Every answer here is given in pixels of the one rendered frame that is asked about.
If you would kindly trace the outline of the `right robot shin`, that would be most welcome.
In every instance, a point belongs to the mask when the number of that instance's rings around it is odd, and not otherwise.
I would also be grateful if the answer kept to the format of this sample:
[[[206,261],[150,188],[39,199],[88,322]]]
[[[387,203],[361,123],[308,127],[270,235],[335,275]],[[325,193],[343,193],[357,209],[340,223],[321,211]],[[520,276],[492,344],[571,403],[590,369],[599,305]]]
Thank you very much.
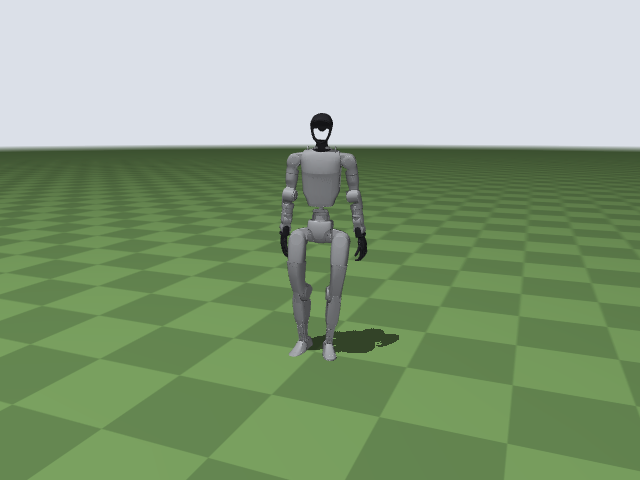
[[[311,299],[301,300],[299,293],[293,292],[292,302],[299,341],[302,341],[303,338],[303,343],[305,343],[308,340],[308,321],[311,310]]]

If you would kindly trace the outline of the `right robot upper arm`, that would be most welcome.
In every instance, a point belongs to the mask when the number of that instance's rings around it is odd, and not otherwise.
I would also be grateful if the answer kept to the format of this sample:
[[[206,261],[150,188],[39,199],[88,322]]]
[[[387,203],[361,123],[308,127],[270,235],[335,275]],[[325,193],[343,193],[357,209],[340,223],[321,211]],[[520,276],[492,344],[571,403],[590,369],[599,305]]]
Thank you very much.
[[[285,201],[295,201],[298,197],[298,192],[296,191],[296,185],[298,181],[299,170],[298,166],[301,165],[301,156],[303,152],[293,153],[287,159],[287,168],[286,168],[286,188],[283,191],[283,200]]]

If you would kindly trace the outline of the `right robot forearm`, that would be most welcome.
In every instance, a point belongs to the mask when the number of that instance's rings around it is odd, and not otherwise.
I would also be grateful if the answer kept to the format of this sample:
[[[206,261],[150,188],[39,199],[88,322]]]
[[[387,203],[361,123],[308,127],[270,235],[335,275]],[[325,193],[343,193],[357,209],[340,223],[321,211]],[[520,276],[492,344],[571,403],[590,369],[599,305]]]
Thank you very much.
[[[283,190],[284,191],[284,190]],[[283,200],[283,192],[282,192],[282,213],[281,213],[281,224],[280,224],[280,230],[283,232],[283,227],[284,226],[289,226],[291,231],[291,222],[292,222],[292,216],[293,216],[293,208],[294,208],[294,203],[292,203],[291,201],[285,201]]]

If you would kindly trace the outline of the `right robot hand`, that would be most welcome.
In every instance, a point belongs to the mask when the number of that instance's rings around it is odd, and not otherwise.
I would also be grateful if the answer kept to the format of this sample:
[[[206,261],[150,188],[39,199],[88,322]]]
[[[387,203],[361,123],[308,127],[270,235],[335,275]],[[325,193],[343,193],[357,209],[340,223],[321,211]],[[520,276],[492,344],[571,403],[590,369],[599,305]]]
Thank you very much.
[[[279,234],[281,235],[280,242],[281,242],[282,251],[287,258],[288,258],[287,236],[290,235],[289,230],[290,230],[289,226],[284,226],[283,232],[282,231],[279,232]]]

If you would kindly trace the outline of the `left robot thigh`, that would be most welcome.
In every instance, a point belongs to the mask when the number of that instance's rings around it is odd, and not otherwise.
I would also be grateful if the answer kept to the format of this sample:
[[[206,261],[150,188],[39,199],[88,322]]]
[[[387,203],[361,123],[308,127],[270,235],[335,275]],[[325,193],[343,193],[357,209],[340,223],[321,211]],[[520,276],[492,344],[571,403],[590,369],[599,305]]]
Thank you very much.
[[[330,252],[330,285],[326,287],[325,300],[333,296],[341,298],[349,257],[350,237],[341,230],[332,229]]]

